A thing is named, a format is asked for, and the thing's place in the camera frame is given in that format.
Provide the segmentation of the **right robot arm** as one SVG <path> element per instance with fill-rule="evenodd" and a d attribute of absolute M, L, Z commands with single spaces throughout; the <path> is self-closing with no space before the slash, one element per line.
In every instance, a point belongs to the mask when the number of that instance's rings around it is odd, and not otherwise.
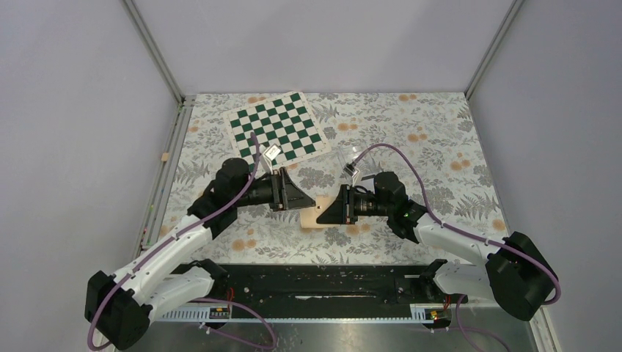
<path fill-rule="evenodd" d="M 315 223 L 355 224 L 379 216 L 399 238 L 439 247 L 465 262 L 435 260 L 420 285 L 424 298 L 441 301 L 447 294 L 494 300 L 509 315 L 529 321 L 555 292 L 557 275 L 532 240 L 521 232 L 496 240 L 436 221 L 416 203 L 394 172 L 373 178 L 373 190 L 344 184 L 328 205 L 314 209 Z"/>

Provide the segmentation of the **clear plastic card box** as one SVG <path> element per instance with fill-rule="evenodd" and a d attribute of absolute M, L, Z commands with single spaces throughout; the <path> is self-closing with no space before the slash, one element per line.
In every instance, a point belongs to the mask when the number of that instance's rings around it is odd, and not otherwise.
<path fill-rule="evenodd" d="M 347 164 L 352 164 L 364 149 L 359 145 L 338 146 L 336 153 L 341 166 L 345 167 Z"/>

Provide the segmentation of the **beige card holder wallet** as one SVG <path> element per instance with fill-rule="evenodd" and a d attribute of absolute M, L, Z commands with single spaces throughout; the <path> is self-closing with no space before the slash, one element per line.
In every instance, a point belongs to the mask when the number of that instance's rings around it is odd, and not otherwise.
<path fill-rule="evenodd" d="M 315 205 L 310 208 L 303 208 L 299 211 L 300 225 L 302 229 L 325 229 L 334 227 L 334 224 L 320 224 L 318 217 L 334 201 L 334 197 L 318 195 L 315 198 Z"/>

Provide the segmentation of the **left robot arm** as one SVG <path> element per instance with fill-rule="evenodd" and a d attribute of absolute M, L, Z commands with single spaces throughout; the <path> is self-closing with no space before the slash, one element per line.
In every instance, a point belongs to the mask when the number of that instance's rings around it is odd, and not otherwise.
<path fill-rule="evenodd" d="M 91 351 L 109 345 L 125 350 L 156 319 L 179 306 L 204 297 L 219 301 L 230 296 L 229 274 L 212 260 L 193 262 L 180 276 L 168 276 L 232 225 L 239 208 L 267 205 L 279 212 L 315 206 L 286 168 L 255 174 L 244 159 L 227 159 L 173 230 L 113 274 L 99 271 L 89 279 L 84 316 L 90 323 Z"/>

